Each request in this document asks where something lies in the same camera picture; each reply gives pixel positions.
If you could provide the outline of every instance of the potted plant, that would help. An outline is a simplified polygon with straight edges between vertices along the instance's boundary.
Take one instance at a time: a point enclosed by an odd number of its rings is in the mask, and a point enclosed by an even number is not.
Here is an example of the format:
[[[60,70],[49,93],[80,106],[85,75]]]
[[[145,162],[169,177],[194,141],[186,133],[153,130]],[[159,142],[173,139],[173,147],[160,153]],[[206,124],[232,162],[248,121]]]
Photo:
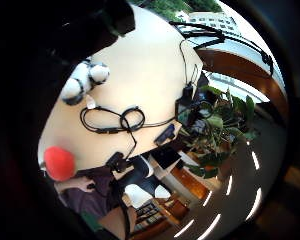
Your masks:
[[[198,166],[185,166],[197,176],[211,178],[218,174],[222,162],[236,152],[240,141],[257,137],[252,127],[255,104],[250,96],[243,101],[231,95],[229,89],[223,92],[206,85],[201,91],[213,94],[213,101],[203,101],[194,124],[183,127],[180,133],[188,138],[185,143],[198,163]]]

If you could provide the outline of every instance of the ceiling light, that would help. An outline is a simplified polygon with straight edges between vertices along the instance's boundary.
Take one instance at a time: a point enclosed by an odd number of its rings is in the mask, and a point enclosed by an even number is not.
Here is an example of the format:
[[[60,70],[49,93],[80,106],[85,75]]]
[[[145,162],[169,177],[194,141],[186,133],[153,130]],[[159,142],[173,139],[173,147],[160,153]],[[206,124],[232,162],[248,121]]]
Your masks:
[[[194,222],[194,219],[192,219],[184,228],[182,228],[176,235],[174,235],[174,238],[179,237],[182,233],[184,233]]]
[[[226,195],[229,195],[229,194],[230,194],[231,186],[232,186],[232,175],[230,176],[230,179],[229,179],[229,183],[228,183],[228,188],[227,188],[227,193],[226,193]]]
[[[206,236],[209,235],[209,233],[214,229],[214,227],[217,225],[217,223],[219,222],[221,217],[221,214],[219,213],[216,218],[213,220],[213,222],[211,223],[210,227],[208,227],[208,229],[197,239],[197,240],[202,240],[204,239]]]
[[[256,199],[254,200],[254,204],[251,208],[250,213],[248,214],[246,221],[255,213],[261,201],[261,188],[257,190]]]
[[[207,205],[207,203],[208,203],[208,201],[209,201],[211,195],[212,195],[212,191],[209,192],[208,197],[206,198],[206,200],[205,200],[204,203],[203,203],[203,206],[206,206],[206,205]]]
[[[252,151],[251,155],[252,155],[256,170],[258,170],[260,168],[258,158],[257,158],[256,154],[254,153],[254,151]]]

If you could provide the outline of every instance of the wooden cabinet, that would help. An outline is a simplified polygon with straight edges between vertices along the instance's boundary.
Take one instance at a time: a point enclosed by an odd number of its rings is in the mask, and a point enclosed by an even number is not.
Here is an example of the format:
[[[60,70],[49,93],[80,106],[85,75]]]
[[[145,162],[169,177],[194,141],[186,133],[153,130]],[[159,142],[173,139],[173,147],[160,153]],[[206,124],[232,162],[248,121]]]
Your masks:
[[[208,192],[207,188],[184,168],[174,168],[172,169],[171,174],[197,198],[204,199],[206,197]]]
[[[137,210],[137,222],[131,240],[150,239],[172,225],[178,225],[189,209],[178,199],[161,202],[152,199],[151,203]]]

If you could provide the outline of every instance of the red nose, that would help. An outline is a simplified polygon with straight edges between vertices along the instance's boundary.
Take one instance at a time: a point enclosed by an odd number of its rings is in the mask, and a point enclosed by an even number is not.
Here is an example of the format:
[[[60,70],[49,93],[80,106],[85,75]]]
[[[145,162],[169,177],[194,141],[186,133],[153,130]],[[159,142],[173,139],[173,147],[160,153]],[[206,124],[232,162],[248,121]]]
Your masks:
[[[64,181],[75,174],[72,153],[56,146],[49,147],[43,155],[49,176],[56,181]]]

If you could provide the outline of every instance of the white surface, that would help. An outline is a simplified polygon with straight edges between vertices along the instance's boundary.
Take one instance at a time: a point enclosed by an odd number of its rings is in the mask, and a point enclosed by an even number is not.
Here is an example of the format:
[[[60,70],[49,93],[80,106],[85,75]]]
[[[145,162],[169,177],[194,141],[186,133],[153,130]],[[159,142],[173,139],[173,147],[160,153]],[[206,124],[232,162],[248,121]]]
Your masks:
[[[154,190],[154,197],[155,198],[169,198],[169,197],[171,197],[171,194],[168,192],[167,189],[165,189],[163,186],[159,185]]]
[[[131,205],[134,208],[141,207],[145,202],[152,198],[152,196],[148,192],[146,192],[136,184],[130,184],[126,186],[124,192],[128,195],[131,201]]]
[[[98,105],[118,113],[137,105],[145,113],[146,123],[157,123],[174,116],[175,100],[181,96],[185,85],[184,63],[179,50],[183,37],[149,11],[138,7],[133,7],[133,11],[136,29],[92,56],[92,62],[104,62],[111,74],[106,83],[95,87],[89,95]],[[194,64],[200,71],[202,61],[188,43],[183,43],[182,48],[190,79]],[[53,145],[72,152],[78,170],[102,166],[116,151],[128,154],[133,146],[128,133],[101,135],[82,126],[79,113],[85,104],[82,101],[76,106],[67,106],[60,100],[56,102],[39,142],[39,163],[43,161],[44,150]],[[119,124],[116,116],[105,112],[91,113],[87,117],[89,123],[98,127]],[[130,123],[137,122],[136,118],[129,116]],[[180,124],[175,126],[177,135]],[[156,148],[153,141],[166,127],[134,132],[138,144],[131,157]]]
[[[153,171],[153,167],[151,166],[151,164],[147,161],[147,159],[145,159],[142,155],[140,155],[141,159],[144,161],[144,163],[148,166],[149,169],[149,173],[146,176],[146,178],[150,177],[153,175],[154,171]]]

